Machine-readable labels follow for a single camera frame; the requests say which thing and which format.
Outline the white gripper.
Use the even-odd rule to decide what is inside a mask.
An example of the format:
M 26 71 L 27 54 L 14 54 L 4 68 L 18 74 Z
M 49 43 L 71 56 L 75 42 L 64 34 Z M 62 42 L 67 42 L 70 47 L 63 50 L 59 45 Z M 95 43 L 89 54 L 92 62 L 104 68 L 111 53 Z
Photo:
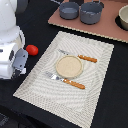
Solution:
M 9 80 L 26 73 L 28 52 L 19 27 L 0 33 L 0 79 Z

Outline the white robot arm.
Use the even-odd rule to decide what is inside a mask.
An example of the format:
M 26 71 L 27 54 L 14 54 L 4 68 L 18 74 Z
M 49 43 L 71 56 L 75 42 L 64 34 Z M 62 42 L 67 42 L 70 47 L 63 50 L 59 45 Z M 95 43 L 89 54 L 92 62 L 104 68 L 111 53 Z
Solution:
M 16 25 L 29 0 L 0 0 L 0 79 L 10 80 L 26 73 L 28 53 L 25 36 Z

